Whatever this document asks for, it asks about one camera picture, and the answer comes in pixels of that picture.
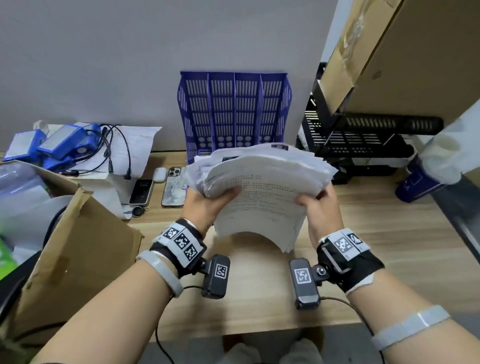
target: phone case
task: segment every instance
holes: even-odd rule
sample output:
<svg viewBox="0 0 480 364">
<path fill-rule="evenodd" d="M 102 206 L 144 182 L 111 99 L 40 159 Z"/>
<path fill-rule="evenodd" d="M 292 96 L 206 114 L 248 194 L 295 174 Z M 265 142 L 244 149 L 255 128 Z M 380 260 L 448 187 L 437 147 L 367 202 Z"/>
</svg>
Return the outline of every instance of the phone case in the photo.
<svg viewBox="0 0 480 364">
<path fill-rule="evenodd" d="M 162 206 L 182 207 L 187 194 L 187 181 L 185 180 L 185 167 L 172 167 L 168 169 L 167 181 L 163 190 Z"/>
</svg>

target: wooden desk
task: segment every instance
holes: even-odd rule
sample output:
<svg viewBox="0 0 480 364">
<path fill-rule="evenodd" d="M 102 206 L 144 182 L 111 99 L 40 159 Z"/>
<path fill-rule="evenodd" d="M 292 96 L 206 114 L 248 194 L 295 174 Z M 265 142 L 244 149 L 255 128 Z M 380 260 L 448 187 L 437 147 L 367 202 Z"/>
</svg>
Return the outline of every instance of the wooden desk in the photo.
<svg viewBox="0 0 480 364">
<path fill-rule="evenodd" d="M 145 177 L 155 167 L 184 166 L 185 152 L 153 153 Z M 413 204 L 399 201 L 393 177 L 352 179 L 336 186 L 345 226 L 365 240 L 387 268 L 406 284 L 451 314 L 480 311 L 480 266 L 429 196 Z M 163 208 L 164 183 L 157 184 L 150 210 L 130 225 L 145 239 L 141 250 L 180 215 L 178 208 Z M 160 319 L 161 340 L 317 325 L 359 322 L 355 312 L 339 302 L 325 301 L 318 310 L 299 312 L 288 261 L 305 257 L 316 264 L 316 253 L 305 223 L 296 247 L 283 254 L 268 239 L 253 233 L 214 238 L 210 229 L 205 243 L 208 255 L 219 253 L 231 260 L 228 292 L 222 300 L 203 298 L 186 290 L 173 300 Z M 202 275 L 182 278 L 184 285 L 201 284 Z M 336 286 L 325 283 L 323 296 L 345 298 Z"/>
</svg>

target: hand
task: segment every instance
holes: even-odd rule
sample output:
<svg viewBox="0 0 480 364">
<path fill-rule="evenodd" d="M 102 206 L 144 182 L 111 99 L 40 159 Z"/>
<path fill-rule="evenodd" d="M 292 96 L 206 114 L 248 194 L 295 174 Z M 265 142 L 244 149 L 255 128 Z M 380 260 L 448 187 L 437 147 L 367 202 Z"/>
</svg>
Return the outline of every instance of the hand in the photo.
<svg viewBox="0 0 480 364">
<path fill-rule="evenodd" d="M 217 198 L 210 199 L 202 196 L 193 188 L 189 188 L 180 218 L 190 220 L 205 237 L 220 210 L 237 197 L 240 192 L 241 187 L 237 186 L 226 190 Z"/>
<path fill-rule="evenodd" d="M 344 228 L 338 199 L 331 183 L 317 198 L 303 194 L 297 197 L 295 203 L 307 208 L 308 235 L 315 250 L 321 238 Z"/>
</svg>

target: gray pants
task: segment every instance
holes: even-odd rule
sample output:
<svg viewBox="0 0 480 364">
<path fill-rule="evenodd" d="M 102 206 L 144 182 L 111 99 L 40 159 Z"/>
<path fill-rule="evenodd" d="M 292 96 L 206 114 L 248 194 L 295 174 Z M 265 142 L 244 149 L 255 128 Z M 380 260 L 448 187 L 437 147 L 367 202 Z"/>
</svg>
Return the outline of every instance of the gray pants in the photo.
<svg viewBox="0 0 480 364">
<path fill-rule="evenodd" d="M 217 364 L 257 364 L 261 362 L 257 348 L 240 343 L 227 352 Z M 279 364 L 323 364 L 323 360 L 313 342 L 301 339 L 292 344 L 290 351 L 280 359 Z"/>
</svg>

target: blue device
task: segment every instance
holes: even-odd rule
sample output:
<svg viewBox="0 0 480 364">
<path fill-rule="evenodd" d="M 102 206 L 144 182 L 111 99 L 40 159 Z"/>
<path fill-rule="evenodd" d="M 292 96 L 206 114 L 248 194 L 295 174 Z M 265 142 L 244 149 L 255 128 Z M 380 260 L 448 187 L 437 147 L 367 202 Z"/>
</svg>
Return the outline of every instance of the blue device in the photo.
<svg viewBox="0 0 480 364">
<path fill-rule="evenodd" d="M 102 129 L 98 124 L 88 124 L 83 127 L 87 131 L 87 136 L 77 144 L 76 148 L 70 154 L 74 158 L 86 156 L 92 152 L 95 152 L 100 143 L 100 136 L 96 133 L 89 133 L 89 130 L 93 130 L 99 134 L 102 134 Z"/>
<path fill-rule="evenodd" d="M 66 156 L 62 160 L 57 160 L 52 157 L 47 157 L 43 160 L 43 165 L 42 167 L 45 168 L 46 170 L 50 170 L 55 173 L 60 173 L 63 172 L 64 170 L 68 170 L 75 166 L 75 160 L 70 157 Z"/>
<path fill-rule="evenodd" d="M 56 160 L 62 160 L 70 154 L 85 137 L 87 132 L 78 125 L 65 124 L 37 149 Z"/>
<path fill-rule="evenodd" d="M 46 138 L 47 136 L 40 129 L 15 134 L 3 161 L 15 159 L 33 164 L 39 163 L 41 156 L 37 148 Z"/>
</svg>

